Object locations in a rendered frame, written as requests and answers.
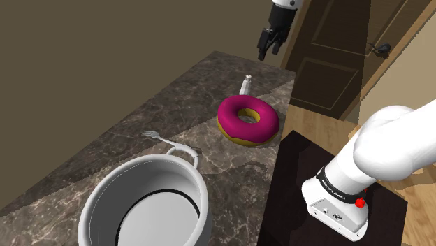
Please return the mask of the silver fork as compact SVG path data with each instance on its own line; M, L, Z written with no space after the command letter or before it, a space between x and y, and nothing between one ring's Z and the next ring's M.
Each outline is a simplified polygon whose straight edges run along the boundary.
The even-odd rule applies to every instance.
M165 138L162 138L160 136L160 134L158 132L156 132L156 131L144 131L144 132L141 133L141 135L142 136L147 136L147 137L150 137L150 138L159 139L159 140L161 140L161 141L163 141L165 143L168 143L168 144L170 144L172 146L178 146L179 145L179 143L175 143L175 142L173 142L171 140L167 140Z

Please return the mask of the large grey cooking pot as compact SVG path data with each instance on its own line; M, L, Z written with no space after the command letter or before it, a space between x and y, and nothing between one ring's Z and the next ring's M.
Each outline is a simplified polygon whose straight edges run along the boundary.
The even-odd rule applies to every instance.
M198 163L196 151L177 145L118 166L82 209L79 246L208 246L212 214Z

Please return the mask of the white salt shaker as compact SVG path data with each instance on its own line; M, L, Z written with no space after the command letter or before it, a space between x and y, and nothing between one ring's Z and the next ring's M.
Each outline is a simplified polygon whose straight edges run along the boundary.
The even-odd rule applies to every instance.
M252 84L251 75L246 75L245 79L242 82L242 86L240 88L239 95L249 95L251 84Z

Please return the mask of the dark brown wooden door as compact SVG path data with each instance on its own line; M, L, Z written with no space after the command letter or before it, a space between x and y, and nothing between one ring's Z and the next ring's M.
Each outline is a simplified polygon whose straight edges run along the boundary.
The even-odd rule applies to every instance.
M290 103L344 120L436 12L436 0L307 0L284 67Z

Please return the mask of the pink frosted doughnut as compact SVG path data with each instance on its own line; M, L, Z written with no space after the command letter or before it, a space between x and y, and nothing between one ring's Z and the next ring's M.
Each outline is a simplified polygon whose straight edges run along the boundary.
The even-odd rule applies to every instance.
M279 131L279 117L265 101L248 95L230 96L217 110L217 126L230 141L243 146L269 143Z

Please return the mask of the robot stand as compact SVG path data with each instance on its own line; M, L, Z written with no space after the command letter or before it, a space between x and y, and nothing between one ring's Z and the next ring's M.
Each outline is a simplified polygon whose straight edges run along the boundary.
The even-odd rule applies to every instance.
M407 202L378 183L367 189L368 229L352 242L307 212L301 193L333 155L296 131L280 143L257 246L401 246Z

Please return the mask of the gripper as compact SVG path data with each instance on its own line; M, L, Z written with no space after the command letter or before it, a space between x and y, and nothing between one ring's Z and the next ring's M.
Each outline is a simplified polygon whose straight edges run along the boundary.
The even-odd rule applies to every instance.
M272 5L270 17L268 18L270 28L263 29L257 44L259 49L258 60L263 61L269 47L274 43L272 53L277 55L281 46L286 42L292 22L296 15L296 9L288 9Z

